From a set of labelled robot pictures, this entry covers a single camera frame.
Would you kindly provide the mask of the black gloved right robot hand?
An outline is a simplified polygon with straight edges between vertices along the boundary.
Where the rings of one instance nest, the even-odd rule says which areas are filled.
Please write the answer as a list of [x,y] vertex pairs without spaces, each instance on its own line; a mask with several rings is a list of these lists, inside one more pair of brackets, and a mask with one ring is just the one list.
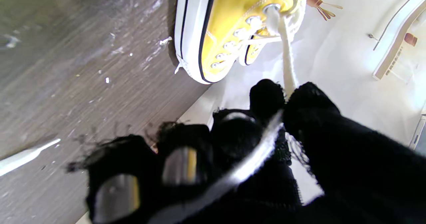
[[249,109],[213,124],[164,122],[153,151],[139,135],[93,144],[93,224],[424,224],[425,157],[341,114],[307,82],[289,100],[269,79]]

